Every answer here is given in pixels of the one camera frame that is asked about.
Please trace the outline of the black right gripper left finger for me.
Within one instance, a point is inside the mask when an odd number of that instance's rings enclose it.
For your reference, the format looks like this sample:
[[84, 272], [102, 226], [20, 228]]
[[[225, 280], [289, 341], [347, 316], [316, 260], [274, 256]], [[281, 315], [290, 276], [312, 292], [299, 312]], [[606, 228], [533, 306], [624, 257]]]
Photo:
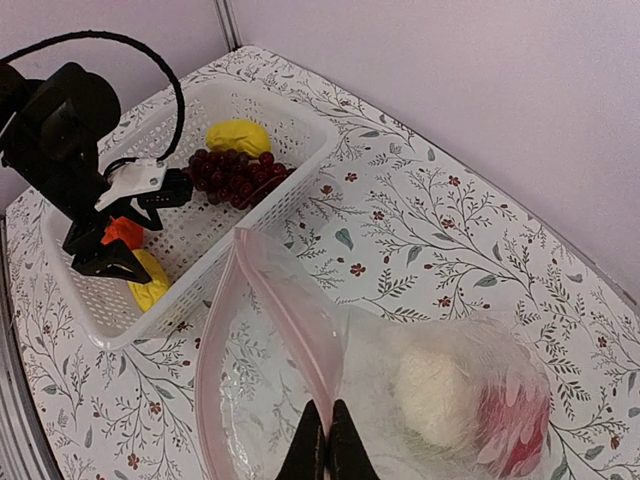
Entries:
[[294, 437], [279, 471], [279, 480], [323, 480], [325, 435], [313, 400], [302, 412]]

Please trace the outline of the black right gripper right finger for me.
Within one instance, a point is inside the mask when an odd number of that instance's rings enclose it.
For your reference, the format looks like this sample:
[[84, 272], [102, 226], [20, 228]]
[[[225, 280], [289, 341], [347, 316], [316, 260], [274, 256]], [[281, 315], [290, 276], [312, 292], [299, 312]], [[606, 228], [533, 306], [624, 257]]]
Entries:
[[327, 462], [331, 480], [380, 480], [342, 399], [333, 406]]

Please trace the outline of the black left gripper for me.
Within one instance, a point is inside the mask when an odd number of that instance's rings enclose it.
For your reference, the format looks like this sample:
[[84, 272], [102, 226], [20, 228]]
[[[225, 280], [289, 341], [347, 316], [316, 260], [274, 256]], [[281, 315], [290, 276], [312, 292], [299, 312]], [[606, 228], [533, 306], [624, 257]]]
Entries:
[[[104, 245], [109, 216], [96, 210], [108, 189], [99, 173], [97, 142], [118, 124], [121, 107], [115, 90], [102, 77], [67, 63], [46, 80], [24, 78], [1, 65], [1, 163], [14, 169], [72, 221], [66, 250], [72, 268], [83, 276], [146, 284], [150, 275], [126, 243]], [[116, 200], [107, 211], [149, 231], [163, 224], [155, 208], [142, 208], [135, 197]]]

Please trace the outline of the yellow toy corn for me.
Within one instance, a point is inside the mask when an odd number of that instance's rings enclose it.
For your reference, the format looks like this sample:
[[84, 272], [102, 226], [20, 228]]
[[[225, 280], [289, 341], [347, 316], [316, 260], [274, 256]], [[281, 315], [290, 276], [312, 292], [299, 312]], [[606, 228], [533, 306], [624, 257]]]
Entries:
[[149, 252], [136, 249], [133, 254], [151, 280], [147, 283], [129, 282], [128, 286], [140, 310], [147, 312], [167, 293], [171, 283], [161, 264]]

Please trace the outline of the white toy cauliflower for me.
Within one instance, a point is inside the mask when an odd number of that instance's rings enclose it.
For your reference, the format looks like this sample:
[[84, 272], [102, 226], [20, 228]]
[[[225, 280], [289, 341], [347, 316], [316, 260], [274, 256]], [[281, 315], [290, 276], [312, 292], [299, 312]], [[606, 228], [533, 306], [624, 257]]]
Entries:
[[479, 394], [453, 356], [407, 349], [399, 363], [394, 392], [407, 427], [427, 444], [460, 451], [474, 443]]

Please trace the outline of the clear zip top bag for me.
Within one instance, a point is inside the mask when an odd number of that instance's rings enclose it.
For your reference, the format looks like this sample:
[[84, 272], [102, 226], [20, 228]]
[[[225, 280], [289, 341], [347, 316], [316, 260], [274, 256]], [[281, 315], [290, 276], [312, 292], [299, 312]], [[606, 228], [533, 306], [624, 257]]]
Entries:
[[550, 382], [524, 337], [498, 315], [398, 324], [332, 301], [282, 244], [233, 232], [207, 318], [195, 376], [196, 421], [214, 479], [279, 479], [305, 405], [325, 435], [342, 399], [380, 479], [497, 479], [470, 448], [444, 450], [409, 429], [395, 398], [404, 352], [453, 356], [479, 394], [505, 387], [514, 403]]

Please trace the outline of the white perforated plastic basket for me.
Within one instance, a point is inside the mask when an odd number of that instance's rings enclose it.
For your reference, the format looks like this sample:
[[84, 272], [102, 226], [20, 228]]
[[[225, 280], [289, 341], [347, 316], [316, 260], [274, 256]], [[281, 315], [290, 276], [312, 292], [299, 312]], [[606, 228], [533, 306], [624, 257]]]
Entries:
[[195, 192], [186, 205], [161, 210], [163, 229], [146, 233], [144, 248], [161, 264], [171, 287], [147, 312], [138, 308], [125, 281], [86, 277], [73, 270], [71, 256], [62, 249], [71, 222], [51, 209], [42, 223], [45, 257], [73, 318], [101, 350], [163, 337], [182, 322], [197, 323], [226, 263], [233, 228], [283, 236], [286, 221], [307, 199], [320, 164], [338, 140], [328, 119], [256, 85], [222, 78], [191, 84], [183, 91], [186, 120], [181, 142], [168, 161], [171, 167], [185, 166], [214, 124], [249, 119], [266, 129], [276, 159], [294, 172], [252, 209], [213, 206], [204, 193]]

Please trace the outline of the red toy pepper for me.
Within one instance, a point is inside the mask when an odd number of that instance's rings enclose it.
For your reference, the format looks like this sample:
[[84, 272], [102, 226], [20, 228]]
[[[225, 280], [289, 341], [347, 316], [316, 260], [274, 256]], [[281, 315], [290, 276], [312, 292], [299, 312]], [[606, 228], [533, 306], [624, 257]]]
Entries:
[[476, 462], [497, 479], [533, 473], [543, 457], [549, 417], [548, 393], [528, 399], [520, 387], [509, 405], [505, 387], [484, 388], [477, 409]]

